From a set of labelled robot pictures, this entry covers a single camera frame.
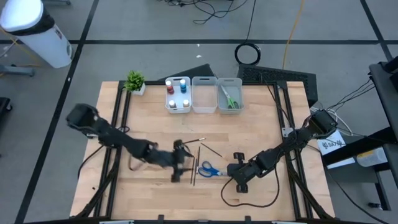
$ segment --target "green-handled scissors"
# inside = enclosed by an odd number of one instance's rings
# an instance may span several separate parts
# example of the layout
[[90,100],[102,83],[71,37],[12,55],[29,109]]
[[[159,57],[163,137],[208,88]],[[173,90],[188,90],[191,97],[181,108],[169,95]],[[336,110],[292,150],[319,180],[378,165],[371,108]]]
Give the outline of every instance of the green-handled scissors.
[[221,89],[223,90],[226,100],[228,102],[228,109],[239,109],[239,104],[227,93],[225,88],[221,86]]

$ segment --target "wooden tabletop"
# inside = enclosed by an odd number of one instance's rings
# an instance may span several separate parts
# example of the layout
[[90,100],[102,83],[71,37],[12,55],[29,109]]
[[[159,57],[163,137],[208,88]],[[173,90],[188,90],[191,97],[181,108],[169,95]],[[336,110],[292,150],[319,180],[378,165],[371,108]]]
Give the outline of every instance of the wooden tabletop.
[[[103,82],[99,93],[96,107],[99,115],[108,121],[112,118],[117,87],[118,82]],[[310,114],[303,83],[288,82],[288,87],[294,120],[300,126]],[[170,114],[164,107],[165,92],[164,86],[147,86],[144,96],[132,95],[127,117],[127,125],[131,129],[128,135],[157,142],[160,149],[168,151],[172,150],[176,139],[189,141],[206,138],[202,143],[220,153],[223,158],[202,146],[200,160],[207,160],[218,169],[225,169],[229,163],[237,162],[233,159],[233,152],[244,152],[248,159],[281,143],[275,102],[266,86],[243,86],[245,109],[239,115],[222,115],[218,111],[214,114],[196,114],[193,111],[188,114]],[[121,103],[119,123],[123,103],[124,100]],[[317,147],[316,141],[311,141],[310,144]],[[98,146],[97,140],[88,140],[85,157]],[[197,155],[200,143],[188,146]],[[82,168],[71,215],[80,212],[98,188],[104,152],[105,150],[99,152]],[[307,147],[302,151],[302,159],[308,189],[326,212],[334,216],[320,154]],[[193,186],[190,184],[191,173],[186,172],[181,176],[180,183],[171,183],[172,169],[150,164],[144,164],[137,171],[128,168],[139,164],[136,159],[129,164],[129,153],[123,150],[113,219],[155,220],[160,214],[165,215],[166,220],[244,220],[245,215],[250,215],[252,220],[295,219],[284,157],[277,165],[280,194],[275,204],[267,208],[229,207],[224,204],[220,191],[229,177],[204,178],[197,175]],[[191,168],[190,158],[186,160],[185,166]],[[246,202],[265,205],[271,202],[277,192],[275,172],[261,179],[253,178],[248,186],[248,194],[239,194],[232,181],[224,190],[224,198],[232,204]],[[305,216],[302,194],[298,188],[297,192],[301,214]],[[104,194],[101,214],[104,214],[107,199],[108,192]]]

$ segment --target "scissors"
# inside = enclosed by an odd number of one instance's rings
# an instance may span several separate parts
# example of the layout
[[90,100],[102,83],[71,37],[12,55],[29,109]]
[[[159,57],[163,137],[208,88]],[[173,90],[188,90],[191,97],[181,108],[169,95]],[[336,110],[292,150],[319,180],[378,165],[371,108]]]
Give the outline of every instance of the scissors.
[[201,167],[198,169],[198,173],[204,177],[226,175],[226,173],[220,172],[218,169],[214,169],[208,161],[203,161]]
[[239,104],[228,94],[223,86],[221,86],[228,102],[228,109],[239,109]]

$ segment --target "trash can lid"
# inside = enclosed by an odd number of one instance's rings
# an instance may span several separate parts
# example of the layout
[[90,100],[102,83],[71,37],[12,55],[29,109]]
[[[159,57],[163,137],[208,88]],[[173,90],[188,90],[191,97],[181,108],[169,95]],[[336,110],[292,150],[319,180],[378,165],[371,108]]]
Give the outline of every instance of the trash can lid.
[[43,10],[41,0],[8,0],[1,12],[0,26],[7,32],[31,28],[40,21]]

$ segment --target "concrete floor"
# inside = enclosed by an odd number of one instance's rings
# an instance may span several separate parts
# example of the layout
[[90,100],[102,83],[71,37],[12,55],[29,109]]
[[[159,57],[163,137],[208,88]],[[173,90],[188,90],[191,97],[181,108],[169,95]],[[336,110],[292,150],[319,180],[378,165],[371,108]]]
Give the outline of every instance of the concrete floor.
[[[62,32],[78,43],[90,9],[97,0],[72,0],[71,6],[46,4]],[[238,5],[243,0],[236,0]],[[245,39],[253,0],[223,19],[213,18],[205,25],[192,20],[207,16],[194,6],[170,7],[156,0],[99,0],[87,40],[198,40],[194,44],[168,44],[153,41],[140,44],[85,44],[74,71],[63,110],[55,129],[36,191],[25,222],[62,219],[69,216],[76,172],[82,162],[86,140],[65,125],[65,115],[75,103],[95,105],[101,82],[123,80],[131,69],[140,70],[147,80],[172,75],[209,63],[219,77],[235,77],[238,64],[233,52],[236,44],[204,44],[207,39]],[[385,40],[396,40],[395,0],[367,0],[372,15]],[[227,2],[214,0],[217,9]],[[285,40],[293,26],[300,1],[257,1],[250,39]],[[306,1],[295,40],[377,40],[360,0]],[[0,41],[7,40],[0,34]],[[261,44],[259,66],[281,68],[284,44]],[[388,45],[393,56],[398,45]],[[244,50],[241,57],[253,58]],[[285,69],[317,74],[319,101],[326,107],[357,89],[367,79],[368,65],[385,61],[380,44],[292,44]],[[13,47],[4,65],[33,63],[21,49]],[[36,160],[43,146],[55,107],[70,67],[52,69],[40,61],[35,77],[5,75],[0,78],[0,96],[9,97],[14,110],[2,125],[0,137],[0,222],[13,223],[24,197]],[[376,91],[344,105],[339,115],[356,133],[371,134],[387,126]],[[382,173],[391,195],[392,211],[398,208],[397,188],[390,172]],[[336,216],[342,220],[371,222],[372,219],[348,202],[340,189],[328,180]],[[342,183],[352,198],[365,207],[377,202],[373,184]],[[379,218],[393,223],[394,212],[368,209]]]

